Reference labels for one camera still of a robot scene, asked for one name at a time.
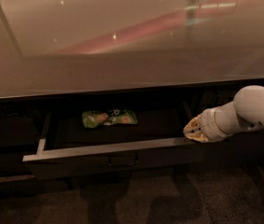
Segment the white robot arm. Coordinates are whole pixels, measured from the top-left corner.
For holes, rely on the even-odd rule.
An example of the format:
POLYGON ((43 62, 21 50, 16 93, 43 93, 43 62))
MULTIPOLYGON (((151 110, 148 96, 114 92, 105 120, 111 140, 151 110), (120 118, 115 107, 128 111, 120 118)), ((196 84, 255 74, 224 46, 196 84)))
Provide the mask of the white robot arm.
POLYGON ((264 87, 246 86, 233 101, 205 109, 183 129, 187 139, 201 143, 220 142, 236 133, 264 129, 264 87))

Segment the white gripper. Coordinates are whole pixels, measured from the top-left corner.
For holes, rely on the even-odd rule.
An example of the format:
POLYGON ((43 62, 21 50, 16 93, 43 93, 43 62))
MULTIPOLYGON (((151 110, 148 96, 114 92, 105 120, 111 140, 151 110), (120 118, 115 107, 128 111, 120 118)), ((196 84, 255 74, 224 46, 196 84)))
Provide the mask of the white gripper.
POLYGON ((191 119, 183 132, 187 139, 200 143, 220 142, 230 137, 230 133, 224 131, 228 124, 228 110, 219 106, 205 109, 198 117, 191 119))

